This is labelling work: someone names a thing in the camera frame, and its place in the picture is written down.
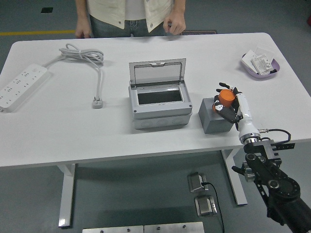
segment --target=gray electrical box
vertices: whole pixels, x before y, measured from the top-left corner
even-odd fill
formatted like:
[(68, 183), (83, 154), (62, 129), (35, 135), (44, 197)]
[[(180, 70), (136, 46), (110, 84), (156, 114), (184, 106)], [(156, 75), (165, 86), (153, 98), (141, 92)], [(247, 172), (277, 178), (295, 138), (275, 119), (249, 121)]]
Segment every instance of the gray electrical box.
[(186, 59), (130, 63), (129, 96), (135, 129), (188, 124), (192, 103)]

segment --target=orange object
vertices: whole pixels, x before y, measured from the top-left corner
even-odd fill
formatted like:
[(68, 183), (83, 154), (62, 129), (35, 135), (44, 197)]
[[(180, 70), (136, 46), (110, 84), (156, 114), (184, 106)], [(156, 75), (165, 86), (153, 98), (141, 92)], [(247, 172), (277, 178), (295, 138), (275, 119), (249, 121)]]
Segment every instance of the orange object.
[(224, 106), (229, 108), (232, 104), (232, 102), (235, 99), (235, 96), (232, 91), (228, 89), (223, 89), (218, 95), (219, 102)]

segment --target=white table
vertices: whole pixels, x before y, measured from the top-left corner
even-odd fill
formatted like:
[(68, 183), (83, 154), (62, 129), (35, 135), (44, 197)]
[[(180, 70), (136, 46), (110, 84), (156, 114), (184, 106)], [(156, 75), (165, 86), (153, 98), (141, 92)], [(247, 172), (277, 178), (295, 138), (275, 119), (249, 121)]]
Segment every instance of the white table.
[[(236, 86), (247, 99), (259, 129), (280, 128), (292, 142), (311, 140), (311, 98), (265, 33), (188, 35), (148, 38), (103, 38), (21, 41), (15, 43), (0, 75), (2, 89), (29, 64), (44, 64), (59, 48), (72, 43), (80, 49), (104, 52), (101, 93), (105, 106), (92, 109), (97, 71), (86, 63), (60, 61), (52, 76), (19, 108), (0, 114), (1, 167), (57, 165), (64, 172), (59, 226), (70, 224), (76, 163), (223, 150), (238, 204), (246, 198), (233, 156), (242, 148), (235, 127), (230, 132), (204, 134), (198, 111), (203, 98), (217, 93), (218, 83)], [(252, 78), (241, 57), (257, 44), (275, 49), (280, 71), (269, 80)], [(128, 94), (129, 62), (186, 58), (185, 82), (193, 104), (189, 124), (168, 130), (135, 130)], [(286, 138), (269, 133), (275, 141)]]

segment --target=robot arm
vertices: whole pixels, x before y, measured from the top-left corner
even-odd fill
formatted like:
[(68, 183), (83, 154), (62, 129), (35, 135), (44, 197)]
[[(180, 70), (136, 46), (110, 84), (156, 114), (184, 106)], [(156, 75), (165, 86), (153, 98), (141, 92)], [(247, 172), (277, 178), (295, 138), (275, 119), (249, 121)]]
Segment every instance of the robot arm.
[(215, 110), (224, 119), (236, 124), (240, 132), (240, 142), (244, 144), (246, 153), (246, 161), (243, 162), (242, 167), (233, 166), (232, 169), (245, 176), (248, 182), (255, 183), (267, 206), (267, 217), (281, 225), (287, 224), (293, 233), (311, 233), (311, 209), (300, 198), (299, 184), (279, 168), (281, 159), (275, 152), (290, 149), (287, 144), (284, 144), (290, 141), (290, 134), (287, 141), (278, 143), (271, 139), (261, 139), (260, 133), (267, 133), (269, 130), (259, 131), (253, 125), (245, 95), (236, 87), (230, 87), (225, 83), (219, 84), (230, 89), (235, 99), (227, 108), (219, 102), (218, 96), (215, 96)]

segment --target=table leg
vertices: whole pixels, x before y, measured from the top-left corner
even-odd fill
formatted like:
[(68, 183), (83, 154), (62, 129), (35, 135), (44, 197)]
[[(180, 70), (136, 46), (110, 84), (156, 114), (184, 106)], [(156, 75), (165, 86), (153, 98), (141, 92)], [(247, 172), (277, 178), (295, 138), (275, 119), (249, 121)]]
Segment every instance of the table leg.
[(245, 205), (247, 204), (247, 200), (240, 181), (239, 177), (240, 175), (231, 169), (232, 166), (235, 166), (233, 157), (238, 153), (239, 150), (240, 149), (222, 150), (221, 152), (225, 161), (225, 166), (228, 171), (235, 201), (237, 202), (238, 205)]
[(75, 167), (76, 164), (58, 165), (58, 168), (64, 173), (58, 227), (70, 226)]

